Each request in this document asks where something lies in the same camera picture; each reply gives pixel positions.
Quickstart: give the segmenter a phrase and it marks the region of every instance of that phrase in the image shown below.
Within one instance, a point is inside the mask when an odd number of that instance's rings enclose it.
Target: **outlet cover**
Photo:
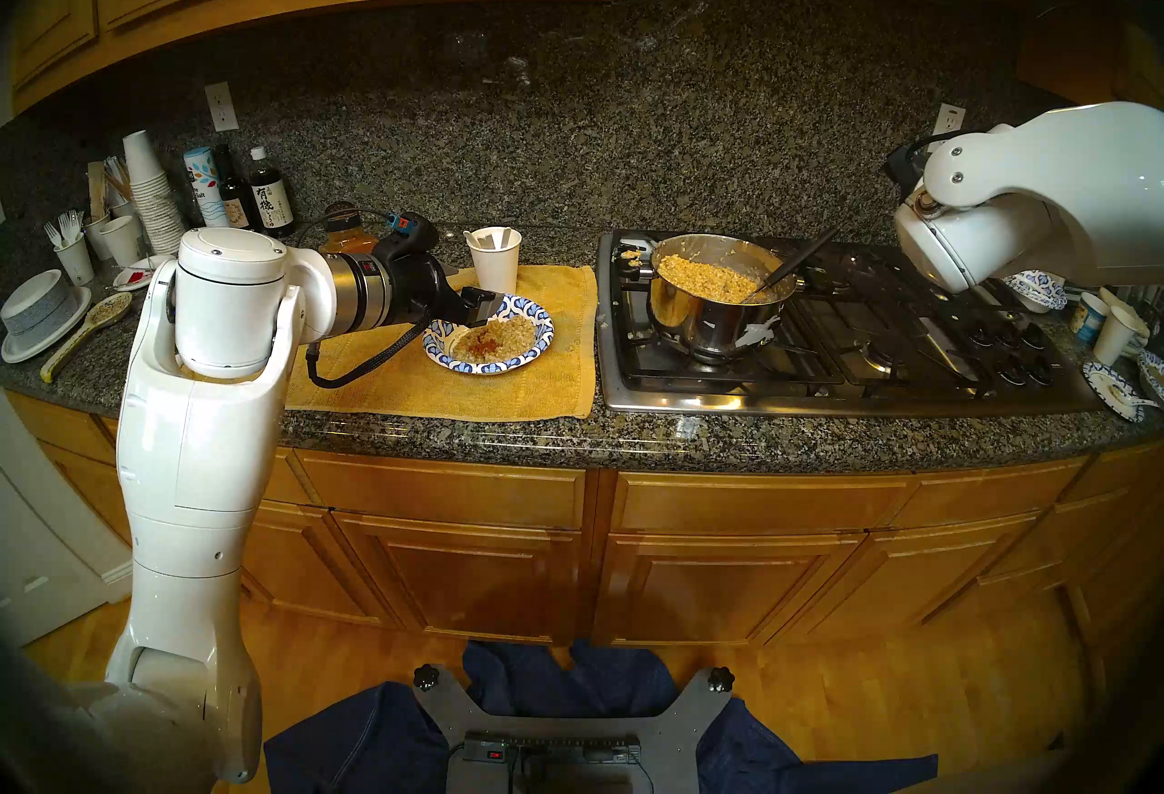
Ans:
[[[938,119],[934,121],[934,134],[939,133],[951,133],[961,129],[961,119],[966,116],[966,109],[960,108],[958,105],[951,105],[947,101],[942,102],[942,108],[938,108]],[[927,151],[934,151],[942,142],[931,142],[925,147]]]
[[[211,116],[214,119],[214,129],[236,130],[239,129],[239,118],[234,113],[234,102],[230,100],[230,87],[226,80],[221,83],[206,84],[206,101],[211,106]]]

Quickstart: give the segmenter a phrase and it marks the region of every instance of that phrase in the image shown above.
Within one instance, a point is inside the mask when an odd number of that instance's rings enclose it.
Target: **bowl of oatmeal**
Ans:
[[[421,338],[425,355],[460,374],[502,374],[528,364],[554,339],[549,312],[532,299],[505,293],[481,327],[433,321]]]

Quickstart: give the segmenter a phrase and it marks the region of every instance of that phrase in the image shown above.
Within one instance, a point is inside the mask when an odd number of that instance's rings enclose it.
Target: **granite countertop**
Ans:
[[[438,257],[469,262],[460,226],[442,227]],[[526,263],[592,264],[601,229],[523,226]],[[108,295],[111,269],[90,286]],[[116,417],[143,299],[99,331],[52,384],[40,380],[44,359],[0,364],[0,385],[41,399]],[[1083,359],[1063,319],[1039,319],[1060,349]],[[1133,376],[1131,366],[1117,366]],[[319,411],[283,413],[286,446],[368,455],[563,468],[609,467],[684,472],[860,472],[956,468],[1032,462],[1130,445],[1164,434],[1164,417],[1149,410],[1129,424],[1113,412],[1002,418],[838,418],[684,416],[613,412],[595,389],[589,418],[474,423],[389,414]]]

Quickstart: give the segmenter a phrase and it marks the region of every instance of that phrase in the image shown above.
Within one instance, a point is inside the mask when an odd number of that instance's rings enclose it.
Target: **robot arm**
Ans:
[[[403,222],[412,233],[371,255],[327,257],[204,227],[155,272],[118,427],[133,602],[106,669],[109,696],[90,706],[114,732],[148,724],[161,736],[127,754],[143,789],[172,765],[164,753],[187,766],[170,791],[205,791],[215,777],[241,784],[257,767],[262,708],[239,626],[240,575],[299,343],[430,314],[477,325],[499,305],[496,293],[453,292],[427,251],[431,225]],[[143,723],[159,703],[185,718]]]
[[[1164,113],[1110,101],[942,143],[897,207],[902,249],[952,292],[1042,268],[1164,279]]]

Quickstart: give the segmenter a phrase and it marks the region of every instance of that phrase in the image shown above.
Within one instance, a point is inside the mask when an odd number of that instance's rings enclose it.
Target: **black spoon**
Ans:
[[[817,236],[815,240],[812,240],[811,243],[809,243],[799,253],[796,253],[792,258],[781,263],[781,265],[776,268],[776,270],[774,270],[772,274],[768,275],[767,279],[765,279],[764,283],[761,283],[759,286],[757,286],[752,292],[747,295],[744,302],[740,303],[740,305],[746,305],[748,299],[751,299],[757,293],[764,292],[769,286],[775,286],[778,283],[780,283],[785,277],[787,277],[789,274],[800,268],[801,264],[804,262],[804,260],[808,258],[812,253],[815,253],[817,249],[824,246],[824,243],[828,243],[828,241],[831,240],[839,229],[840,229],[839,225],[830,227],[819,236]]]

